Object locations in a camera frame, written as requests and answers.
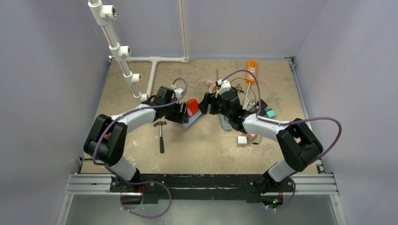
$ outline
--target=white wall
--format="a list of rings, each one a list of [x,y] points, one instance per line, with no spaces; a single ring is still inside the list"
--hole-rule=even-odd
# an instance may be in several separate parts
[[[115,28],[133,56],[181,57],[179,0],[104,0],[118,12]],[[184,0],[189,55],[294,56],[326,0]]]
[[[78,169],[109,54],[89,13],[80,0],[1,4],[2,225],[54,224]]]
[[[398,221],[398,2],[329,0],[296,57],[311,117],[336,117],[324,157],[348,223]],[[313,123],[323,143],[335,125]]]

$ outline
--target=orange device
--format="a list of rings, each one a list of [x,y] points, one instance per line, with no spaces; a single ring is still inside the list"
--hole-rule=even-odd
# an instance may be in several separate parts
[[[254,74],[254,76],[256,76],[257,73],[257,61],[256,60],[249,60],[247,62],[247,70],[249,70],[251,73]],[[253,78],[253,76],[249,73],[246,73],[246,83],[252,83],[254,84],[255,80]]]

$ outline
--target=hammer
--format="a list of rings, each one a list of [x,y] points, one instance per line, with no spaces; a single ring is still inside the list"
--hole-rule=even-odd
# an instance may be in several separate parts
[[[163,145],[163,136],[161,133],[161,126],[166,125],[166,121],[159,121],[159,122],[155,123],[153,126],[155,127],[156,125],[159,125],[159,131],[160,131],[159,140],[160,140],[160,144],[161,144],[161,153],[164,153],[164,145]]]

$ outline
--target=light blue cable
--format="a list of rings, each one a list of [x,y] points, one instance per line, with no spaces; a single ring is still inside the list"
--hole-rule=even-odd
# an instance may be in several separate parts
[[[228,119],[220,114],[221,126],[225,131],[231,131],[232,126],[228,123]]]

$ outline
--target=black handle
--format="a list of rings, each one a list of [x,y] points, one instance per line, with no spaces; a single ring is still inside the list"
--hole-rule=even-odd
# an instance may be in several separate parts
[[[160,137],[161,153],[164,153],[163,137]]]

